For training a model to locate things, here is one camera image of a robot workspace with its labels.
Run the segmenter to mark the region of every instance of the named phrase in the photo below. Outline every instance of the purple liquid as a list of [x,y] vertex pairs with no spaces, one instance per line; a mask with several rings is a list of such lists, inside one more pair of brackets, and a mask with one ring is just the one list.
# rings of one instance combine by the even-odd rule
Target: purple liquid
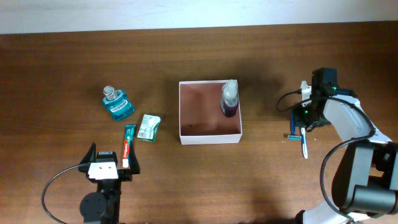
[[238,109],[239,103],[236,106],[227,106],[225,102],[223,102],[223,106],[221,110],[227,118],[233,117],[236,114],[236,110]]

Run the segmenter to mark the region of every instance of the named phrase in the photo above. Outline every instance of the bottle label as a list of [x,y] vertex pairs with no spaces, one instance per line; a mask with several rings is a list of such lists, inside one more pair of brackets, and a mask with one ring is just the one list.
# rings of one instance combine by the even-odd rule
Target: bottle label
[[221,99],[221,110],[227,118],[233,117],[236,114],[236,110],[238,109],[238,104],[235,106],[228,106],[226,102]]
[[112,108],[111,112],[115,113],[115,112],[123,109],[127,104],[128,104],[127,100],[123,100],[123,102],[119,106]]

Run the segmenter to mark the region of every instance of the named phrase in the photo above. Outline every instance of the soap bottle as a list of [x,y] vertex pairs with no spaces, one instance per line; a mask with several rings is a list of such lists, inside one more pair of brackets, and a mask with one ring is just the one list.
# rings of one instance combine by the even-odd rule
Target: soap bottle
[[230,80],[223,85],[221,94],[221,110],[227,118],[235,116],[238,103],[238,82]]
[[129,102],[124,90],[115,90],[111,86],[106,86],[104,94],[102,105],[111,113],[115,121],[120,121],[134,112],[134,107]]

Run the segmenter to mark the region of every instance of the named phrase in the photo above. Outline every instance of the toothpaste tube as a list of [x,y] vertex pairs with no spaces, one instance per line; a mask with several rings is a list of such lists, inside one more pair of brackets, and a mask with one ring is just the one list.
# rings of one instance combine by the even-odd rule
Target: toothpaste tube
[[122,159],[123,168],[129,167],[129,153],[130,153],[130,147],[132,148],[132,138],[134,136],[135,130],[136,130],[135,124],[126,125],[126,130],[124,135],[123,159]]

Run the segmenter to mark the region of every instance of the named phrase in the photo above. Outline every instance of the open box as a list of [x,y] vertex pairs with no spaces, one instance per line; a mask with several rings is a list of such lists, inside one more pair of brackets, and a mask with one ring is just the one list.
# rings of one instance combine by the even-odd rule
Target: open box
[[242,137],[241,105],[232,118],[221,111],[223,85],[228,80],[180,82],[181,144],[238,143]]

